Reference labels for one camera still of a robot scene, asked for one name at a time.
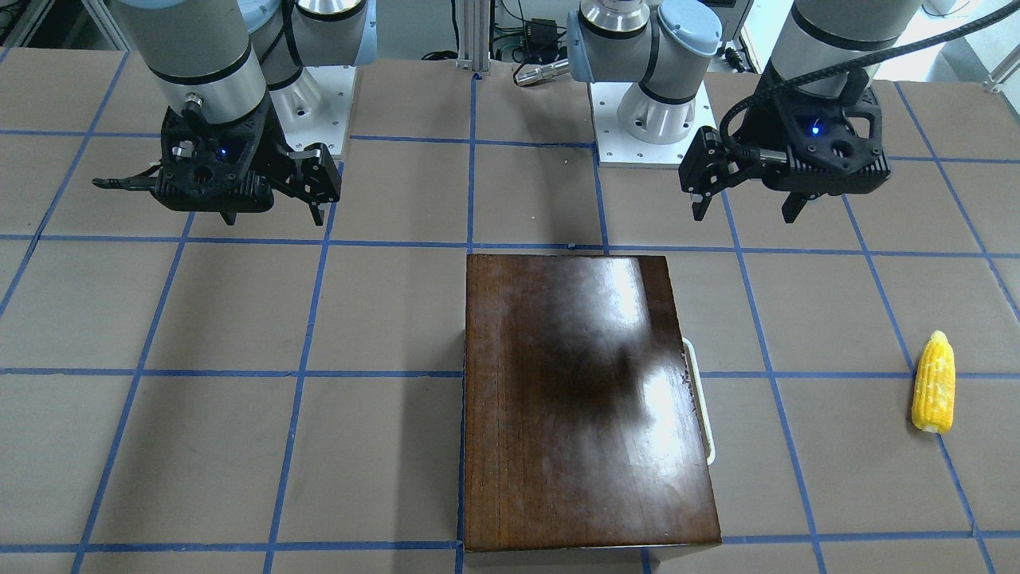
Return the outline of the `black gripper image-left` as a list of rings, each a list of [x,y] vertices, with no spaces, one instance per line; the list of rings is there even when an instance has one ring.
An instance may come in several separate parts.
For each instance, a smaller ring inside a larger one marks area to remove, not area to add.
[[[280,191],[308,206],[323,226],[341,200],[342,175],[325,143],[290,151],[271,98],[227,124],[196,132],[167,109],[161,124],[161,170],[153,199],[168,210],[218,212],[227,226],[241,212],[266,212]]]

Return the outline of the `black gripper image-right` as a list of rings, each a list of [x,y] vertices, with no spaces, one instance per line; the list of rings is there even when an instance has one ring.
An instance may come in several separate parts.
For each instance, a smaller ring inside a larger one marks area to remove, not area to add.
[[[797,221],[811,195],[868,194],[888,181],[881,106],[868,80],[864,70],[850,70],[835,77],[833,96],[798,86],[744,113],[740,144],[786,154],[783,166],[761,177],[766,187],[788,193],[781,204],[786,224]],[[697,222],[715,196],[743,182],[740,164],[711,126],[693,132],[678,177]]]

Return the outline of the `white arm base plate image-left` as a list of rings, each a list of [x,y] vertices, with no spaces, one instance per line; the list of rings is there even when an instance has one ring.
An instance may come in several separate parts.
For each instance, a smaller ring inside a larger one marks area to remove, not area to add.
[[[354,66],[305,68],[298,80],[269,92],[292,149],[324,144],[335,160],[343,158],[357,73]]]

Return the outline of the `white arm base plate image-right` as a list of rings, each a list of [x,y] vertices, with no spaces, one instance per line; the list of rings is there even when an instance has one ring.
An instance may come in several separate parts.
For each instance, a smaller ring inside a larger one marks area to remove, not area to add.
[[[589,84],[598,160],[606,167],[678,168],[699,128],[715,127],[706,87],[681,104],[649,98],[635,81]]]

